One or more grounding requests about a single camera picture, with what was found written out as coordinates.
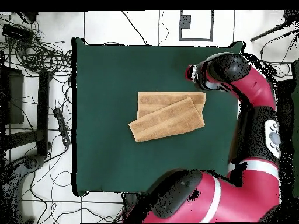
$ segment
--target green table cover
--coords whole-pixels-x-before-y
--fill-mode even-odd
[[[189,64],[242,46],[86,45],[77,38],[77,190],[139,193],[178,167],[226,175],[238,108],[230,93],[206,92],[206,126],[187,134],[136,143],[128,124],[137,118],[137,92],[196,91],[184,78]]]

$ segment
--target tiled floor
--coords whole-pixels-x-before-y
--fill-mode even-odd
[[[214,13],[214,39],[213,42],[189,42],[179,41],[179,11],[142,11],[142,12],[125,12],[130,18],[136,29],[142,34],[147,44],[156,46],[159,40],[163,40],[161,46],[179,45],[179,46],[224,46],[227,47],[234,41],[245,41],[247,47],[246,52],[252,53],[260,58],[260,50],[263,45],[271,39],[280,36],[288,30],[278,31],[275,34],[270,34],[264,38],[261,38],[253,43],[249,40],[274,27],[283,23],[283,11],[282,10],[215,10]],[[199,15],[198,11],[184,12],[184,15]],[[38,18],[39,28],[45,34],[43,41],[57,42],[64,52],[71,49],[72,37],[84,37],[89,44],[102,44],[105,42],[118,42],[120,44],[144,44],[142,38],[130,25],[126,17],[121,12],[85,12],[85,28],[84,28],[84,13],[83,12],[40,12]],[[13,17],[12,21],[20,23],[17,16]],[[194,29],[198,29],[200,34],[201,26],[210,25],[210,20],[201,20],[201,25],[193,26]],[[294,35],[290,35],[283,39],[277,40],[266,46],[263,53],[263,59],[267,61],[281,61],[290,45]],[[298,47],[292,46],[288,52],[284,61],[292,62],[299,57]],[[34,100],[37,100],[37,82],[38,79],[25,78],[23,96],[32,95]],[[55,101],[63,101],[64,95],[62,94],[62,84],[51,81],[50,84],[50,106],[55,107]],[[71,104],[68,105],[70,112],[72,111]],[[32,104],[23,104],[23,109],[28,115],[28,118],[36,127],[36,113],[37,108]],[[64,111],[64,118],[68,121],[72,117],[68,113],[67,109]],[[27,121],[22,125],[12,125],[13,128],[30,128]],[[57,129],[58,124],[56,119],[51,115],[49,120],[49,128]],[[57,131],[49,131],[49,140],[52,141],[55,136],[58,135]],[[35,145],[25,145],[23,147],[15,148],[11,150],[11,159],[14,160],[24,155],[24,153],[33,148]],[[61,138],[55,139],[53,144],[52,154],[56,155],[63,151],[64,147],[61,142]],[[57,162],[55,168],[51,170],[52,178],[56,178],[58,174],[63,171],[71,171],[72,166],[72,154],[71,149],[62,155]],[[51,161],[51,164],[46,163],[36,173],[35,185],[33,191],[36,195],[46,201],[68,201],[57,202],[55,207],[55,219],[62,213],[78,211],[72,214],[65,214],[59,216],[58,223],[96,223],[101,220],[98,216],[93,215],[95,213],[102,217],[112,216],[115,217],[121,209],[121,196],[115,193],[103,193],[103,192],[90,192],[87,196],[83,197],[82,213],[79,211],[81,208],[81,198],[73,195],[71,186],[66,186],[70,183],[70,174],[63,173],[56,179],[56,183],[65,186],[59,187],[53,186],[53,182],[46,174],[49,171],[49,167],[52,167],[58,159]],[[25,216],[35,216],[36,221],[45,209],[43,202],[33,202],[35,200],[29,189],[29,185],[32,181],[33,175],[30,174],[23,186],[23,212]],[[53,223],[51,215],[51,202],[47,203],[48,207],[41,218],[40,222]]]

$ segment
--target brown towel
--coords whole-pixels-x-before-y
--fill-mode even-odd
[[[191,97],[138,118],[129,124],[136,142],[194,131],[204,126]]]
[[[137,118],[143,117],[188,97],[191,97],[192,102],[204,123],[202,111],[206,102],[206,94],[200,92],[139,92]]]

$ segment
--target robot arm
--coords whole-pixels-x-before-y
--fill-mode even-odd
[[[279,126],[267,79],[241,54],[216,54],[185,72],[202,90],[229,91],[242,103],[227,178],[175,171],[140,198],[126,222],[257,222],[279,204]]]

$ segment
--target black border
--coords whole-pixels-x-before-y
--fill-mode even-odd
[[[213,42],[213,33],[214,33],[214,11],[213,10],[211,10],[210,38],[182,38],[182,25],[181,25],[182,17],[183,17],[183,10],[180,10],[179,41],[207,41],[207,42]]]

